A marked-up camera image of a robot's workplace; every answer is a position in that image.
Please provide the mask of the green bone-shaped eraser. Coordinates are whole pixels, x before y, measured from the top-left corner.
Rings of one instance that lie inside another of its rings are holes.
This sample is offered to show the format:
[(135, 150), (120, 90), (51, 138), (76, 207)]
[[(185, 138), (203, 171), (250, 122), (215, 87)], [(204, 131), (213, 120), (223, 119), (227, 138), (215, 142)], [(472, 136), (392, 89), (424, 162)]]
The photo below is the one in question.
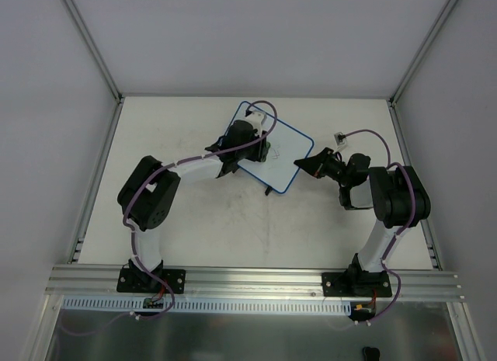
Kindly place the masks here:
[(262, 161), (266, 161), (267, 155), (269, 153), (269, 149), (271, 147), (270, 142), (265, 143), (265, 147), (263, 148), (263, 156), (262, 156)]

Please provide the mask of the blue framed whiteboard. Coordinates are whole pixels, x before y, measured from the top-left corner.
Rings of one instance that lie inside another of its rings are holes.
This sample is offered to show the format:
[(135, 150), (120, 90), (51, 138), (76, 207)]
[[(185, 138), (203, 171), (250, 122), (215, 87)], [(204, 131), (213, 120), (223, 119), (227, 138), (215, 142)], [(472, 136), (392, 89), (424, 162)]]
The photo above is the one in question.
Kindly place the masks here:
[(238, 167), (275, 193), (284, 194), (299, 171), (294, 162), (306, 158), (315, 143), (307, 134), (281, 119), (277, 120), (275, 128), (266, 139), (269, 142), (266, 160), (243, 160), (238, 163)]

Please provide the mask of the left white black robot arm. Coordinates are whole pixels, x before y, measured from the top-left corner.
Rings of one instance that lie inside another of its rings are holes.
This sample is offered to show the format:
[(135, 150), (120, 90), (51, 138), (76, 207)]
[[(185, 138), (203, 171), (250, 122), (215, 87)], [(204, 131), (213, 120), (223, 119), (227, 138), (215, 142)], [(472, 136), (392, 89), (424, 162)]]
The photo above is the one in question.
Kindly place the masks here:
[(205, 152), (169, 165), (151, 155), (143, 157), (120, 190), (117, 202), (123, 211), (123, 224), (130, 228), (135, 282), (146, 291), (160, 287), (163, 260), (159, 237), (154, 229), (168, 216), (180, 186), (218, 179), (236, 172), (242, 160), (263, 162), (269, 150), (268, 131), (263, 119), (235, 120), (226, 133)]

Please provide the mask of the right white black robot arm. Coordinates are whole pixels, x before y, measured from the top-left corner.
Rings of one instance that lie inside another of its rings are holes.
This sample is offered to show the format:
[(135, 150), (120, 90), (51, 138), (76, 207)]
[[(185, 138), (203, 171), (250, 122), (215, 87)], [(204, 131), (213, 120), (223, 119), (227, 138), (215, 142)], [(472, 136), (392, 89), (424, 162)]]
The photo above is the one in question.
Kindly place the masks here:
[(376, 221), (366, 244), (354, 257), (358, 270), (347, 277), (349, 289), (365, 295), (375, 286), (373, 273), (383, 272), (401, 237), (425, 220), (431, 201), (412, 166), (393, 163), (372, 167), (369, 156), (355, 153), (343, 161), (330, 148), (297, 159), (294, 164), (316, 179), (329, 177), (339, 185), (345, 210), (372, 210)]

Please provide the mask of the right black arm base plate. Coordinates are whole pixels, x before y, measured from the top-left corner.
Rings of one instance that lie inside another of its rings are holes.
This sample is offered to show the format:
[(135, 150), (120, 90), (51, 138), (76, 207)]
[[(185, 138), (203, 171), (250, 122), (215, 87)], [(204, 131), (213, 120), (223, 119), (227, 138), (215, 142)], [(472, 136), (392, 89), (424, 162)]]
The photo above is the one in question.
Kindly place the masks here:
[(324, 272), (321, 287), (325, 297), (373, 297), (392, 296), (388, 274), (383, 272), (361, 272), (351, 276), (343, 272)]

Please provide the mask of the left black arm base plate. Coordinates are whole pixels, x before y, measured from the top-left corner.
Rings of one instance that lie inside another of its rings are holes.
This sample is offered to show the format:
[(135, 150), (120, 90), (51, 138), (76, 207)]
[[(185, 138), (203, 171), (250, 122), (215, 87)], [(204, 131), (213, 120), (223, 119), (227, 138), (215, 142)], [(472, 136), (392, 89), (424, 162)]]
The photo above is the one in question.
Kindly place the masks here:
[[(167, 283), (174, 294), (183, 294), (186, 283), (185, 269), (166, 269), (162, 266), (154, 269), (152, 273)], [(116, 284), (118, 293), (158, 293), (161, 284), (156, 279), (141, 271), (131, 264), (121, 268)]]

